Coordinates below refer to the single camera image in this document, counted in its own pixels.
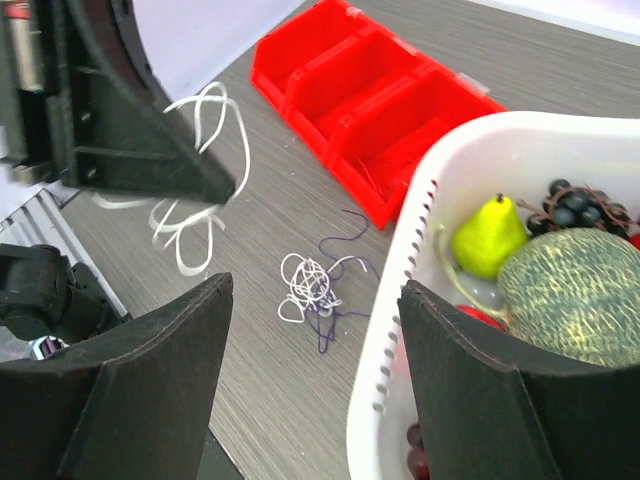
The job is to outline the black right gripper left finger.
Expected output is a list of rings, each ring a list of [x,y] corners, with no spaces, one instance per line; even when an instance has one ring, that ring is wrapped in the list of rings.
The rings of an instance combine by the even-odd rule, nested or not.
[[[233,309],[219,273],[41,360],[1,366],[5,479],[193,479]]]

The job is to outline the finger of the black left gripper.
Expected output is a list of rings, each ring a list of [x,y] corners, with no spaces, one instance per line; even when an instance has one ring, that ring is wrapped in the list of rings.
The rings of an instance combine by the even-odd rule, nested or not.
[[[225,204],[235,180],[199,155],[184,119],[108,89],[74,113],[74,186],[84,190]]]

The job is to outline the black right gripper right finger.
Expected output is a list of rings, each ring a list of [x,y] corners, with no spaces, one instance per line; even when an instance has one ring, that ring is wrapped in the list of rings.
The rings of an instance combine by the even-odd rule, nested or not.
[[[520,341],[411,280],[398,302],[434,479],[635,479],[639,369]]]

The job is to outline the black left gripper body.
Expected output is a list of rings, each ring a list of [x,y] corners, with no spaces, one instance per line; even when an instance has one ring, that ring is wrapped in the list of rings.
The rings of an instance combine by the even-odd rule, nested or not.
[[[163,115],[169,104],[144,52],[132,2],[2,2],[2,162],[11,179],[75,187],[74,113],[108,89],[136,96]]]

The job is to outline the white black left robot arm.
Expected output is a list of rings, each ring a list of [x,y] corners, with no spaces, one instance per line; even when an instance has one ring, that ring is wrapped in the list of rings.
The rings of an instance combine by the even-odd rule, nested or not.
[[[1,5],[1,163],[26,185],[227,203],[235,182],[188,125],[144,52],[129,1]],[[75,343],[124,316],[55,247],[3,246],[1,323],[17,338]]]

